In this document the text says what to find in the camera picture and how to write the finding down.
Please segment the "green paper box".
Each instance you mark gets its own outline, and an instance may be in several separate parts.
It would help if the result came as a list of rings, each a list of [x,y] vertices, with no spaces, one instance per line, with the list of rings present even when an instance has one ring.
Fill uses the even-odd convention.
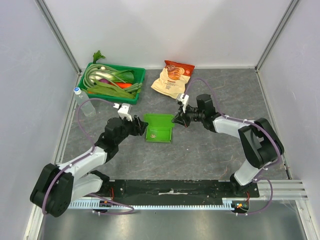
[[[150,143],[171,143],[173,128],[172,123],[174,116],[172,114],[146,113],[143,120],[148,123],[145,140]]]

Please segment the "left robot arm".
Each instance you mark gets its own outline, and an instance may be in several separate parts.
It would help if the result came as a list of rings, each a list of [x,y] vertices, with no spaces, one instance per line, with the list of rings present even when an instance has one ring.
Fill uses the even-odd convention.
[[[132,120],[109,119],[93,148],[63,164],[44,166],[30,194],[30,202],[44,213],[59,217],[70,203],[97,193],[109,177],[95,168],[110,161],[127,137],[142,136],[148,125],[136,115]]]

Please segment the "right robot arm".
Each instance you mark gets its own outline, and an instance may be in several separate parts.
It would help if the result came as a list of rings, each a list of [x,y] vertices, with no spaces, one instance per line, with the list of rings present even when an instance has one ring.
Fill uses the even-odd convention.
[[[187,94],[178,94],[176,100],[179,109],[173,123],[188,127],[191,122],[201,122],[213,133],[240,139],[245,161],[230,176],[231,189],[235,194],[247,189],[261,170],[281,160],[284,146],[267,119],[252,121],[222,115],[216,111],[209,94],[197,96],[197,107],[189,105]]]

